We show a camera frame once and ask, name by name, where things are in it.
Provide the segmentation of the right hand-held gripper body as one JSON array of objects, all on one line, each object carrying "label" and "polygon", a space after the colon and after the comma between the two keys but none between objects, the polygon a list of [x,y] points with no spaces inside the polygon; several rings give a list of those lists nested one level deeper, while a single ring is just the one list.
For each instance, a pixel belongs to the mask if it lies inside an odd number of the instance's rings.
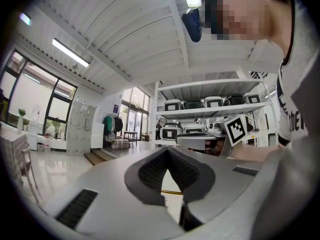
[{"label": "right hand-held gripper body", "polygon": [[214,154],[218,157],[229,157],[233,148],[248,133],[241,115],[229,116],[210,123],[207,132],[217,138]]}]

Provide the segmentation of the gold metal ring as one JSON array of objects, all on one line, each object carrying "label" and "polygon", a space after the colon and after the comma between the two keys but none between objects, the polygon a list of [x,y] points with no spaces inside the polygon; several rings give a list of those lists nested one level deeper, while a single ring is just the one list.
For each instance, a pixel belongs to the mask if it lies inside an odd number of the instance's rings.
[{"label": "gold metal ring", "polygon": [[161,189],[161,193],[166,195],[176,195],[176,196],[184,195],[181,191],[173,191],[173,190],[166,190],[166,189]]}]

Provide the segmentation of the person's right forearm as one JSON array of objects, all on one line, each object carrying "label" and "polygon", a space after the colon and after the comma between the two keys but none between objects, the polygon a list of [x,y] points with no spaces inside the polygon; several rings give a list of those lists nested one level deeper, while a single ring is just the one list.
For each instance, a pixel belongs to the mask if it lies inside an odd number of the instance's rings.
[{"label": "person's right forearm", "polygon": [[281,144],[257,147],[245,143],[238,143],[233,147],[229,157],[236,160],[264,162],[269,153],[283,148],[284,146]]}]

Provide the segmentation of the white metal shelf unit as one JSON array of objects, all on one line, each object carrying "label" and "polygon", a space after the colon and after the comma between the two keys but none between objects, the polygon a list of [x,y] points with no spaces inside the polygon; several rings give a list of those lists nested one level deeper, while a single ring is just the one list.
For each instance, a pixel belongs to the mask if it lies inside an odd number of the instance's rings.
[{"label": "white metal shelf unit", "polygon": [[253,139],[257,147],[277,144],[279,112],[275,86],[266,76],[212,79],[168,85],[156,82],[151,124],[151,146],[174,146],[175,135],[230,120],[231,144]]}]

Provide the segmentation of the group of boxy appliances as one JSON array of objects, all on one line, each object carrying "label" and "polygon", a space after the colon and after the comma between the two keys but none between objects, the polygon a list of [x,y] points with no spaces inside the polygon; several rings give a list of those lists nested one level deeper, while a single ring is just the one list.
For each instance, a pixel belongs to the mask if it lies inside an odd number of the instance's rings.
[{"label": "group of boxy appliances", "polygon": [[179,134],[203,133],[210,123],[226,117],[251,114],[265,105],[264,102],[256,102],[225,106],[220,96],[183,102],[179,99],[167,100],[162,110],[157,112],[159,120],[164,122],[161,125],[160,138],[174,141]]}]

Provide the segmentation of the stack of wrapped packages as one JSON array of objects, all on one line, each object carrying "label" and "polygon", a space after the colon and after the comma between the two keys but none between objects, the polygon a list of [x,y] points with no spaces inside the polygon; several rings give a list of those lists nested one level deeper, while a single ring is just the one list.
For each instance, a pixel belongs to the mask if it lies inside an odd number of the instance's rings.
[{"label": "stack of wrapped packages", "polygon": [[111,141],[111,148],[114,150],[118,149],[128,149],[130,142],[126,138],[118,138]]}]

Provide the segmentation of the low white cabinet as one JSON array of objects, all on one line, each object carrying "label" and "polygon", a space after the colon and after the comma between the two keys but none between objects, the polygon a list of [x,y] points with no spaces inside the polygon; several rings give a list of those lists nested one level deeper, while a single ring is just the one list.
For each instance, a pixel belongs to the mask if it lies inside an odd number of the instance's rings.
[{"label": "low white cabinet", "polygon": [[91,130],[91,149],[101,149],[103,147],[104,139],[104,124],[103,123],[93,123]]}]

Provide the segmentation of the small dark side table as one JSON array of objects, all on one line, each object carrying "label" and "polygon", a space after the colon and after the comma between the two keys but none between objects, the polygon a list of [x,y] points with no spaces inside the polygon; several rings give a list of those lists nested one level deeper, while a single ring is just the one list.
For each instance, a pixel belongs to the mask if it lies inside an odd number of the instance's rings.
[{"label": "small dark side table", "polygon": [[124,131],[123,138],[128,140],[128,142],[137,142],[138,141],[138,133],[136,131]]}]

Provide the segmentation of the glass entrance door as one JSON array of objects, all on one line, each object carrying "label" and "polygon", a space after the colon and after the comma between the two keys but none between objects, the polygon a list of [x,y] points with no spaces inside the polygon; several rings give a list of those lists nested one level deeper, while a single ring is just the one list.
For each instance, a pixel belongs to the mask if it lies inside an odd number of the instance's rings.
[{"label": "glass entrance door", "polygon": [[124,131],[137,132],[137,140],[148,134],[150,96],[140,88],[126,89],[122,95],[119,117],[122,118]]}]

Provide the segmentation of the white locker cabinet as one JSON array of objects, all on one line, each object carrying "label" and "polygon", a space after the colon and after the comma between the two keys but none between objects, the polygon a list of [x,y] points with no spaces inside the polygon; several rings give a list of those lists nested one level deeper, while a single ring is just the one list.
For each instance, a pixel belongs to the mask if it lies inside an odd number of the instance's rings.
[{"label": "white locker cabinet", "polygon": [[95,107],[78,101],[72,103],[66,127],[66,152],[69,156],[82,156],[91,152],[95,110]]}]

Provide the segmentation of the light wooden chair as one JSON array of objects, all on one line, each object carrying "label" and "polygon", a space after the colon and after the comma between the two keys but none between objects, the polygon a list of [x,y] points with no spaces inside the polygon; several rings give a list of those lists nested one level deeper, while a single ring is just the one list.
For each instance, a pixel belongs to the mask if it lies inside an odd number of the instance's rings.
[{"label": "light wooden chair", "polygon": [[35,178],[35,174],[32,166],[30,145],[28,145],[26,148],[21,150],[21,160],[22,160],[22,165],[20,166],[21,176],[26,178],[30,191],[35,199],[35,202],[39,205],[40,201],[38,199],[35,189],[38,191],[39,197],[41,199],[42,199],[42,196],[39,192],[39,188],[36,182],[36,178]]}]

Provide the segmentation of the person's grey printed t-shirt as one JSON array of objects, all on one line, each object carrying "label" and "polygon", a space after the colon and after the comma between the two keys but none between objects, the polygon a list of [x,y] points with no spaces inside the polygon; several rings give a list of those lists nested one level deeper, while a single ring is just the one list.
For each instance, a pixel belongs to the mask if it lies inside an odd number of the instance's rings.
[{"label": "person's grey printed t-shirt", "polygon": [[291,96],[311,70],[311,62],[320,55],[320,36],[315,22],[301,0],[292,2],[291,41],[287,56],[278,70],[276,96],[279,105],[278,143],[308,135],[302,114]]}]

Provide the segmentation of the white vase with plant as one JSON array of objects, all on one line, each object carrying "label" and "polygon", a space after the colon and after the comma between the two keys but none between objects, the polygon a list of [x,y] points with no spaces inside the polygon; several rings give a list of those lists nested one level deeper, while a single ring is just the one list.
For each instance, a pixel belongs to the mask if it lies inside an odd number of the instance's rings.
[{"label": "white vase with plant", "polygon": [[17,123],[17,133],[21,134],[23,131],[23,122],[24,122],[24,116],[26,115],[26,110],[24,108],[18,109],[18,123]]}]

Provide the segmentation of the black framed window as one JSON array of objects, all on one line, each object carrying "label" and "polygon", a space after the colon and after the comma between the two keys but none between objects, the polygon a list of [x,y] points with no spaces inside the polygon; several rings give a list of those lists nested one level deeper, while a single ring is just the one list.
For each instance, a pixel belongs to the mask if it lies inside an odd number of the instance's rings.
[{"label": "black framed window", "polygon": [[14,50],[0,80],[3,109],[0,120],[14,128],[19,118],[31,121],[41,136],[64,140],[71,104],[77,87],[43,69]]}]

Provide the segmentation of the long ceiling tube light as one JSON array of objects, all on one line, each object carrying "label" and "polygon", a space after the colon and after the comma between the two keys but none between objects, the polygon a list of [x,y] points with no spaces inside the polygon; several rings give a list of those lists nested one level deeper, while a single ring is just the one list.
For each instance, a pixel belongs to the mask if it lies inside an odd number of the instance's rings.
[{"label": "long ceiling tube light", "polygon": [[56,38],[52,39],[52,45],[54,47],[56,47],[57,49],[59,49],[64,54],[66,54],[67,56],[69,56],[70,58],[72,58],[77,63],[84,66],[85,68],[87,68],[89,66],[89,63],[86,60],[84,60],[82,57],[77,55],[75,52],[73,52],[71,49],[69,49],[67,46],[65,46],[63,43],[61,43]]},{"label": "long ceiling tube light", "polygon": [[27,14],[25,14],[25,13],[22,12],[22,13],[19,15],[19,18],[20,18],[26,25],[28,25],[28,26],[31,25],[31,18],[30,18]]}]

